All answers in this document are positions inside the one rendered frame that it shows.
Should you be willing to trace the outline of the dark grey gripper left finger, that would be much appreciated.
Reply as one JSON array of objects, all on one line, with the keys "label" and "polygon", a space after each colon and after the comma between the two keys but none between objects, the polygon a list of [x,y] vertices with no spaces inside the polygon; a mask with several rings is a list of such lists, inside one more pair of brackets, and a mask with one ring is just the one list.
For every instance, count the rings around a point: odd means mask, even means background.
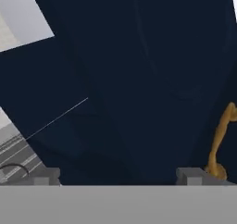
[{"label": "dark grey gripper left finger", "polygon": [[4,186],[10,186],[10,185],[22,185],[22,186],[27,186],[27,185],[43,185],[43,186],[48,186],[48,185],[54,185],[54,186],[59,186],[60,181],[59,181],[59,176],[60,176],[60,169],[59,168],[45,168],[40,171],[38,171],[35,174],[31,174],[27,176],[26,178],[21,178],[19,180],[14,180],[14,181],[8,181],[4,183]]}]

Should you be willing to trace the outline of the navy cabinet panel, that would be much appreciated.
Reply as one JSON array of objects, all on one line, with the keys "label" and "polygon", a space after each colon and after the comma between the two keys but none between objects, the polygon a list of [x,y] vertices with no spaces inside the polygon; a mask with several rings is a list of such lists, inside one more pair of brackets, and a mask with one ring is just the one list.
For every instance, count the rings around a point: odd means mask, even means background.
[{"label": "navy cabinet panel", "polygon": [[88,99],[84,62],[71,40],[52,37],[0,53],[0,106],[25,137],[75,136],[72,115]]}]

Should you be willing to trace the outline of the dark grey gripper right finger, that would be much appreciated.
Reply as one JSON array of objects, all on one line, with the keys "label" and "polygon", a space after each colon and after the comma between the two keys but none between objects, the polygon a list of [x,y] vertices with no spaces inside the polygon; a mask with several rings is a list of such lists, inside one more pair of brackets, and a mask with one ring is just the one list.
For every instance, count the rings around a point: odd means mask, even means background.
[{"label": "dark grey gripper right finger", "polygon": [[177,185],[201,186],[201,185],[219,185],[230,186],[232,182],[219,180],[209,175],[200,168],[177,168]]}]

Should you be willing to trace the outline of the navy cabinet door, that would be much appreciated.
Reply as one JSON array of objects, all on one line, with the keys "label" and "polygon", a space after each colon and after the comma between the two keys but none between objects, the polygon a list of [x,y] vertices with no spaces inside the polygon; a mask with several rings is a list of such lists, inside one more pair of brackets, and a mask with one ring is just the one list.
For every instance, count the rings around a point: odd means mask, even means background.
[{"label": "navy cabinet door", "polygon": [[65,184],[171,184],[230,67],[232,0],[50,0],[87,98],[31,138]]}]

